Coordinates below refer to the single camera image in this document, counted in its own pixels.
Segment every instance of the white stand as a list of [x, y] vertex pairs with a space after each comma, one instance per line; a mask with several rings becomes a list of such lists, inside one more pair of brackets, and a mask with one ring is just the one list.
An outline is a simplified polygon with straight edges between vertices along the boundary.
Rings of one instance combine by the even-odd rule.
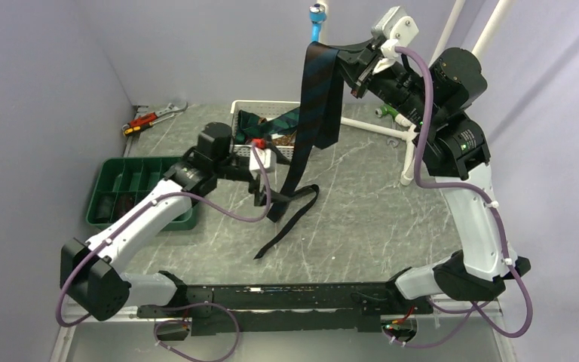
[[[380, 109], [376, 109], [376, 117], [382, 118], [384, 116], [386, 116], [386, 114], [381, 112]], [[401, 115], [400, 113], [398, 115], [396, 115], [396, 117], [394, 117], [394, 126], [396, 126], [396, 124], [398, 124], [401, 127], [407, 128], [407, 131], [392, 129], [391, 131], [393, 131], [393, 132], [388, 133], [388, 136], [389, 136], [388, 145], [394, 145], [394, 143], [396, 143], [396, 145], [398, 145], [398, 142], [394, 138], [405, 141], [405, 144], [406, 144], [406, 146], [405, 146], [405, 161], [404, 161], [404, 165], [403, 165], [403, 171], [400, 173], [400, 184], [403, 186], [407, 186], [410, 183], [412, 183], [412, 180], [414, 179], [414, 173], [413, 173], [414, 167], [413, 167], [413, 165], [414, 165], [414, 151], [416, 149], [416, 146], [414, 146], [414, 139], [418, 135], [418, 132], [415, 131], [416, 126], [409, 119], [403, 117], [403, 115]], [[368, 129], [367, 127], [359, 127], [359, 128], [362, 128], [364, 130], [373, 130], [373, 129]]]

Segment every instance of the green fabric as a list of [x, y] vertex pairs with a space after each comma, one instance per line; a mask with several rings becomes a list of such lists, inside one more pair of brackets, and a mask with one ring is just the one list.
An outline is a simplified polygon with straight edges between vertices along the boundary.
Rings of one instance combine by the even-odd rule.
[[252, 138], [263, 138], [267, 134], [292, 134], [299, 124], [299, 108], [279, 115], [271, 121], [259, 124], [259, 117], [254, 113], [238, 111], [236, 143], [244, 144]]

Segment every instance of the green pipe fitting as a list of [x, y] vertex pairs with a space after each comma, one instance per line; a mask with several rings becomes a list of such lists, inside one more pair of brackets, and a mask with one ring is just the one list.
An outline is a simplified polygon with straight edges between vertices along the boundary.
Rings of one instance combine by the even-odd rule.
[[396, 118], [396, 116], [398, 115], [398, 111], [388, 104], [384, 104], [384, 105], [378, 107], [374, 111], [374, 113], [376, 114], [376, 117], [378, 117], [378, 118], [385, 117], [386, 115], [391, 115], [391, 117], [393, 119], [393, 118]]

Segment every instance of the blue fitting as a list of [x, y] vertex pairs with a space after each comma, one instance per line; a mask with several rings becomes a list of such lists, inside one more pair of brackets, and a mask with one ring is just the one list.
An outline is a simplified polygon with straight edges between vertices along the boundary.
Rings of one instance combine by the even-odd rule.
[[320, 37], [321, 24], [327, 16], [325, 15], [325, 7], [322, 4], [314, 4], [310, 6], [310, 20], [311, 20], [311, 40], [318, 41]]
[[324, 6], [321, 4], [310, 6], [310, 20], [312, 23], [322, 23], [326, 18]]

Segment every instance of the red object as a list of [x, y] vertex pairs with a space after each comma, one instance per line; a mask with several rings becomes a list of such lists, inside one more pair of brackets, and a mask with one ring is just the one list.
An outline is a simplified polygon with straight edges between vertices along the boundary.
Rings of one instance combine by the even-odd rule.
[[407, 318], [409, 318], [409, 316], [412, 315], [413, 312], [414, 312], [414, 306], [412, 306], [412, 307], [407, 311], [407, 314], [405, 314], [405, 317], [395, 320], [395, 323], [396, 323], [396, 324], [403, 324], [403, 323], [405, 323], [405, 321], [407, 320]]
[[265, 140], [263, 138], [255, 138], [252, 140], [257, 149], [265, 149]]
[[156, 116], [155, 112], [149, 113], [147, 115], [138, 117], [137, 119], [131, 121], [130, 127], [143, 126], [144, 124], [148, 124], [149, 122], [156, 121], [156, 118], [158, 117]]

